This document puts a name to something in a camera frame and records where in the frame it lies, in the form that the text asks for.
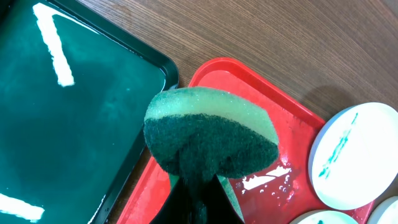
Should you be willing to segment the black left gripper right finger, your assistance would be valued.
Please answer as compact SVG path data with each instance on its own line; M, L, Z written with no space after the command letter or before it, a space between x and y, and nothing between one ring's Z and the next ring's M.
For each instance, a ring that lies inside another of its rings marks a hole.
M201 201L206 211L205 224L244 224L216 175L201 191Z

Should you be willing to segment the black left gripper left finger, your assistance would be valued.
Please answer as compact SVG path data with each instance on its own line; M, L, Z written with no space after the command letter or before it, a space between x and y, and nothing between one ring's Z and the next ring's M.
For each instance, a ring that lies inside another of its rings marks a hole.
M179 179L150 224L199 224L198 215L198 196L185 179Z

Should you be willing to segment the green yellow scrub sponge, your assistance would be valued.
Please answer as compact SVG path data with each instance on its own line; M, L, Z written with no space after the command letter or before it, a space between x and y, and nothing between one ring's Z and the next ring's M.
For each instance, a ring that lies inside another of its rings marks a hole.
M191 87L163 91L149 103L144 138L170 175L185 179L206 211L201 191L214 175L238 179L279 157L279 140L267 111L226 91Z

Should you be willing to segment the white plate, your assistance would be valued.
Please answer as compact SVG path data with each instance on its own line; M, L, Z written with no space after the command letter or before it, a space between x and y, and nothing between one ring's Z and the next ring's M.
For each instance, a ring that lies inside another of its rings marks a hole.
M297 217L290 224L358 224L358 222L343 212L314 210Z
M376 207L367 224L397 224L397 216L397 196L393 196Z
M308 174L331 208L352 210L375 200L397 175L397 111L369 102L334 115L314 140Z

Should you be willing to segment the red plastic tray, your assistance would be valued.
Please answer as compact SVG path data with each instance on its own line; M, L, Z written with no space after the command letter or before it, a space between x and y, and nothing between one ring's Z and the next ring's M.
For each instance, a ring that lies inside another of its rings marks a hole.
M246 223L290 223L304 213L327 209L308 177L308 156L324 120L233 58L205 62L190 86L239 95L263 107L274 123L279 159L266 170L226 182Z

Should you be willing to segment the black basin with green water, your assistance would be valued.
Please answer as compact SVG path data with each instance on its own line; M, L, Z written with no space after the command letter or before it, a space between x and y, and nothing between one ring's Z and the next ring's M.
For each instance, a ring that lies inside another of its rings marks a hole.
M78 1L1 2L1 222L104 223L174 62Z

